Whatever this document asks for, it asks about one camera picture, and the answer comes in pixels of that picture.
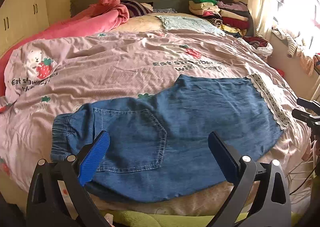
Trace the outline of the green fleece sleeve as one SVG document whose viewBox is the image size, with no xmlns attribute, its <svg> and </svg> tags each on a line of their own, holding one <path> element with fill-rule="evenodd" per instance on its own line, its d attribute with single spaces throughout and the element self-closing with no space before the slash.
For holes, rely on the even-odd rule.
<svg viewBox="0 0 320 227">
<path fill-rule="evenodd" d="M 157 215 L 137 211 L 100 210 L 112 215 L 112 226 L 207 226 L 214 216 Z"/>
</svg>

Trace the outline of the pink strawberry print duvet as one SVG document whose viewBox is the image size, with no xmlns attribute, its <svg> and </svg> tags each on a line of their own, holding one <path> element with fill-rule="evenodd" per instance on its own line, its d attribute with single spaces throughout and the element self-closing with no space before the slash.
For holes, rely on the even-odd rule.
<svg viewBox="0 0 320 227">
<path fill-rule="evenodd" d="M 237 39 L 194 30 L 125 24 L 125 29 L 87 37 L 36 39 L 10 56 L 1 97 L 1 162 L 10 183 L 28 191 L 40 159 L 52 161 L 52 127 L 61 114 L 89 103 L 143 98 L 173 86 L 180 75 L 244 78 L 257 74 L 291 125 L 256 161 L 278 160 L 289 171 L 310 147 L 310 129 L 291 112 L 296 94 L 278 72 Z M 207 189 L 162 202 L 113 202 L 90 193 L 97 206 L 114 210 L 182 216 L 214 215 L 232 185 L 225 180 Z"/>
</svg>

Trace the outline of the purple striped garment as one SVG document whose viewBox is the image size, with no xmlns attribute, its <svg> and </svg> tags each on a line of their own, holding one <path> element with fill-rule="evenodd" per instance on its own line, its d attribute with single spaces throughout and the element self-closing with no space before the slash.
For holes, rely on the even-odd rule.
<svg viewBox="0 0 320 227">
<path fill-rule="evenodd" d="M 146 14 L 152 13 L 151 9 L 148 9 L 147 7 L 135 0 L 120 0 L 120 3 L 126 6 L 130 18 L 144 16 Z"/>
</svg>

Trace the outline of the light blue lace cloth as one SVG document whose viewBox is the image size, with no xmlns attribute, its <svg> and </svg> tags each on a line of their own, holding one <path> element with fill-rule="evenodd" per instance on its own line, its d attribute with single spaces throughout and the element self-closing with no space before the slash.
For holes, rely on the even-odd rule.
<svg viewBox="0 0 320 227">
<path fill-rule="evenodd" d="M 162 22 L 166 30 L 194 30 L 201 33 L 226 35 L 221 29 L 201 18 L 165 15 L 157 15 L 156 17 Z"/>
</svg>

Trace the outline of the white red clothes heap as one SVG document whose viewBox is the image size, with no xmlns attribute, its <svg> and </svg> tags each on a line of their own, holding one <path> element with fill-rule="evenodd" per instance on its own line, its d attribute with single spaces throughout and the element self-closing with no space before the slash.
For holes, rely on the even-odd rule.
<svg viewBox="0 0 320 227">
<path fill-rule="evenodd" d="M 244 36 L 242 38 L 238 38 L 238 41 L 259 56 L 268 57 L 272 55 L 273 47 L 264 38 Z"/>
</svg>

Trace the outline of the red plastic bag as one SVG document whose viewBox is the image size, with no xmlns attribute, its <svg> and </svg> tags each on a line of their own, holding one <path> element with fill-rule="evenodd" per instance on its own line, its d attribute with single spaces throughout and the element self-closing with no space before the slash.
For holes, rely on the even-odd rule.
<svg viewBox="0 0 320 227">
<path fill-rule="evenodd" d="M 280 69 L 276 69 L 276 71 L 278 72 L 278 74 L 280 74 L 280 76 L 281 76 L 282 78 L 285 77 L 285 72 L 283 72 L 283 71 L 280 70 Z"/>
</svg>

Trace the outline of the pink red blanket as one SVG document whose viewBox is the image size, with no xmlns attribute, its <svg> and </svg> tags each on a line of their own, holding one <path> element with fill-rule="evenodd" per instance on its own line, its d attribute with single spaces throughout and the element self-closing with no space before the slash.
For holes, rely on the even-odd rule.
<svg viewBox="0 0 320 227">
<path fill-rule="evenodd" d="M 127 7 L 120 0 L 98 0 L 96 4 L 76 14 L 74 17 L 50 25 L 48 29 L 25 38 L 13 45 L 1 58 L 1 96 L 5 95 L 4 71 L 12 52 L 20 46 L 36 39 L 62 37 L 86 37 L 95 33 L 108 32 L 128 21 Z"/>
</svg>

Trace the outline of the clothes on window sill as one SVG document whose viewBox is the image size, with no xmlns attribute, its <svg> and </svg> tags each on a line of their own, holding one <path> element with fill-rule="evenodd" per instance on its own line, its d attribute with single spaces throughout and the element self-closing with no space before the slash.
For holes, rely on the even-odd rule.
<svg viewBox="0 0 320 227">
<path fill-rule="evenodd" d="M 272 27 L 272 33 L 281 41 L 287 42 L 287 57 L 298 57 L 302 70 L 311 76 L 314 69 L 319 69 L 319 51 L 313 51 L 306 45 L 303 35 L 294 33 L 276 25 Z"/>
</svg>

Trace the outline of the stack of folded clothes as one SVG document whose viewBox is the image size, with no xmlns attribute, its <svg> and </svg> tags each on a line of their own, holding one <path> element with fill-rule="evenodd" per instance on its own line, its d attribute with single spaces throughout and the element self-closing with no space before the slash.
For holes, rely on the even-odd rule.
<svg viewBox="0 0 320 227">
<path fill-rule="evenodd" d="M 189 11 L 233 37 L 255 35 L 247 5 L 235 0 L 189 0 Z"/>
</svg>

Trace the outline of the blue denim lace-hem pants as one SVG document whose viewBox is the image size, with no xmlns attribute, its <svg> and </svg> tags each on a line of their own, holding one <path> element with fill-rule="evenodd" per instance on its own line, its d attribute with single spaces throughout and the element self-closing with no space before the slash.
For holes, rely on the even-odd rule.
<svg viewBox="0 0 320 227">
<path fill-rule="evenodd" d="M 172 87 L 149 97 L 103 100 L 58 115 L 51 159 L 77 154 L 107 131 L 110 146 L 86 190 L 106 201 L 155 203 L 225 180 L 208 146 L 211 132 L 258 160 L 289 125 L 288 114 L 257 74 L 180 75 Z"/>
</svg>

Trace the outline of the cream white wardrobe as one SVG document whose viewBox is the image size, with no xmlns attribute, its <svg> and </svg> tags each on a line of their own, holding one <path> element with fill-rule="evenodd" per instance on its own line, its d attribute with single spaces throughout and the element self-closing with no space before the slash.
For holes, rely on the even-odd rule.
<svg viewBox="0 0 320 227">
<path fill-rule="evenodd" d="M 48 26 L 46 0 L 5 0 L 1 6 L 1 55 Z"/>
</svg>

